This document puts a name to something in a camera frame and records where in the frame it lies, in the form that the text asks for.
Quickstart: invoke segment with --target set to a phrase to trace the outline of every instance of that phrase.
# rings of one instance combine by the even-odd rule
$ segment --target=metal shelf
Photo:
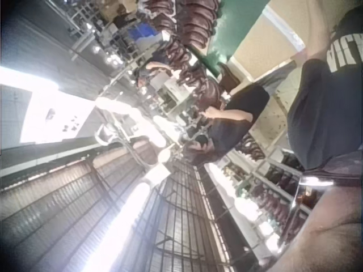
[[[289,167],[289,166],[287,166],[285,164],[279,163],[279,162],[275,161],[274,159],[266,158],[266,161],[268,163],[271,163],[271,164],[285,170],[285,171],[290,172],[291,174],[294,174],[295,176],[298,176],[298,177],[302,176],[302,172],[300,172],[300,171],[298,171],[298,170],[296,170],[296,169],[294,169],[292,167]]]
[[[262,176],[262,175],[260,175],[260,174],[258,174],[256,172],[253,172],[252,174],[255,177],[257,177],[260,181],[262,181],[263,183],[265,183],[271,190],[273,190],[274,192],[276,192],[279,195],[283,196],[288,201],[292,202],[294,200],[294,197],[292,195],[290,195],[288,192],[282,190],[280,187],[276,186],[274,183],[272,183],[271,181],[269,181],[264,176]],[[304,211],[307,214],[309,214],[311,212],[311,209],[309,207],[307,207],[306,205],[304,205],[304,204],[301,205],[301,210]]]

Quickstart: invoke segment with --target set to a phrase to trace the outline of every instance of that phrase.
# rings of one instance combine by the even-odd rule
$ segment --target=display rack
[[[248,160],[248,158],[245,158],[245,156],[240,156],[238,159],[234,159],[235,153],[232,154],[232,156],[228,156],[229,159],[233,159],[232,162],[239,166],[244,166],[244,169],[246,172],[248,171],[248,175],[243,178],[243,180],[238,180],[237,183],[233,182],[234,188],[236,190],[241,189],[241,184],[243,182],[251,180],[258,180],[258,182],[261,182],[263,184],[263,187],[269,191],[270,194],[273,194],[274,197],[279,199],[283,205],[287,205],[289,210],[291,210],[291,207],[293,205],[294,196],[282,189],[281,187],[277,186],[274,182],[269,180],[265,177],[266,169],[269,169],[270,166],[277,167],[285,172],[288,172],[292,174],[296,179],[296,177],[301,177],[302,172],[299,170],[296,170],[286,164],[281,163],[284,157],[284,153],[288,152],[293,154],[293,151],[289,148],[289,144],[287,141],[287,133],[286,130],[282,131],[276,139],[268,146],[264,153],[266,155],[265,159],[259,160],[258,162]],[[215,182],[215,178],[210,175],[213,182]],[[228,197],[227,193],[222,190],[221,186],[217,186],[217,189],[219,193],[221,194],[223,200],[226,202],[226,206],[230,207],[229,211],[234,220],[236,221],[236,224],[240,228],[241,233],[248,241],[251,248],[254,248],[254,254],[259,259],[262,260],[263,258],[266,258],[266,256],[269,253],[269,249],[266,247],[268,244],[268,240],[272,235],[277,235],[277,237],[281,236],[281,231],[283,229],[283,224],[281,224],[281,221],[277,219],[272,219],[271,211],[264,210],[264,208],[259,210],[259,217],[254,221],[251,222],[247,220],[245,216],[243,216],[240,212],[238,212],[234,207],[231,199],[235,197]],[[244,191],[244,196],[246,199],[249,199],[251,197],[250,193],[248,191]],[[311,213],[311,208],[308,206],[302,204],[300,205],[300,214],[299,216],[303,220],[303,222],[306,220],[306,218]],[[263,234],[262,229],[260,229],[260,224],[262,222],[270,222],[271,227],[273,227],[273,232],[270,235]],[[296,233],[299,231],[300,228],[296,227],[296,232],[292,234],[291,237],[294,237]],[[272,250],[269,254],[270,255],[276,255],[279,254],[280,251]]]

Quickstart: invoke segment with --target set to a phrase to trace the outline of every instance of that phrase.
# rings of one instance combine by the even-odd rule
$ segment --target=metal grate
[[[149,145],[138,152],[155,157]],[[170,164],[112,271],[233,271],[199,175]],[[19,271],[82,271],[144,174],[120,148],[3,192],[1,238]]]

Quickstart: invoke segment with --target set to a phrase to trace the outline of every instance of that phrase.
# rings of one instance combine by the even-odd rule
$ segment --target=store shelf
[[[243,237],[248,242],[256,258],[261,261],[271,256],[272,253],[261,239],[257,226],[255,226],[253,222],[248,221],[248,219],[237,210],[235,207],[235,198],[227,194],[227,191],[223,188],[222,185],[220,185],[220,182],[218,182],[214,174],[210,171],[209,166],[204,165],[204,168],[208,172],[208,175],[213,184],[216,186],[217,191],[219,192],[225,205],[229,207],[230,215],[234,219]]]
[[[286,191],[282,190],[280,187],[276,186],[274,183],[272,183],[271,181],[269,181],[264,176],[262,176],[262,175],[260,175],[260,174],[258,174],[256,172],[253,172],[253,175],[255,177],[257,177],[260,181],[262,181],[263,183],[265,183],[271,190],[273,190],[274,192],[276,192],[279,195],[283,196],[289,202],[292,202],[294,200],[294,197],[292,195],[290,195]],[[306,205],[301,205],[301,210],[303,212],[307,213],[307,214],[311,213],[311,209],[309,207],[307,207]]]
[[[292,167],[289,167],[289,166],[287,166],[285,164],[279,163],[279,162],[275,161],[274,159],[266,158],[266,161],[268,163],[271,163],[271,164],[285,170],[285,171],[288,171],[289,173],[291,173],[291,174],[293,174],[295,176],[298,176],[298,177],[302,176],[302,172],[300,172],[300,171],[298,171],[298,170],[296,170],[296,169],[294,169]]]

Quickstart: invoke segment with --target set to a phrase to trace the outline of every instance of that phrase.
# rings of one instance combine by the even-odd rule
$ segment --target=shoe rack
[[[264,154],[265,158],[258,160],[248,175],[236,184],[235,189],[238,197],[250,199],[258,205],[259,217],[252,223],[252,227],[261,243],[268,243],[269,239],[281,236],[304,169],[288,145],[286,131],[280,133],[264,150]],[[318,199],[319,195],[312,192],[301,205],[298,219],[289,234],[289,241],[300,231]],[[267,231],[267,235],[266,229],[263,229],[266,225],[273,229],[270,229],[271,233]]]

